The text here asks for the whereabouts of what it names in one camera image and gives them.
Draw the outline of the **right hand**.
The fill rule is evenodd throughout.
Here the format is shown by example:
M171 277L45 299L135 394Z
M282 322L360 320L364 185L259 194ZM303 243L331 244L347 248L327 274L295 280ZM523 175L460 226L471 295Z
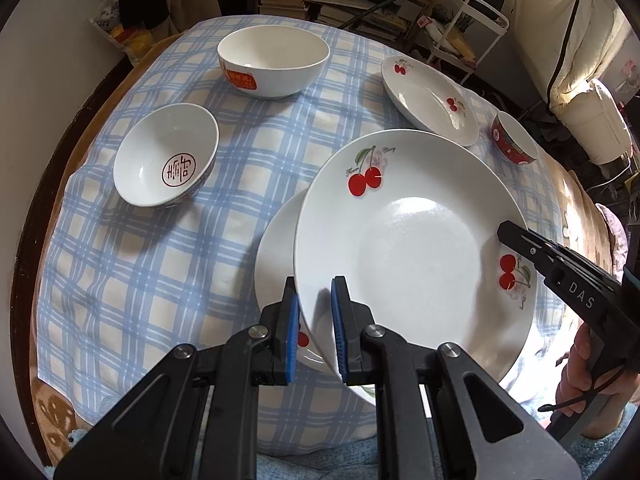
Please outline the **right hand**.
M591 388L592 377L588 367L590 356L590 329L586 323L582 323L568 352L567 362L556 389L557 404L577 398ZM632 370L625 370L616 382L603 390L603 393L612 396L612 401L620 401L625 406L638 389L639 375Z

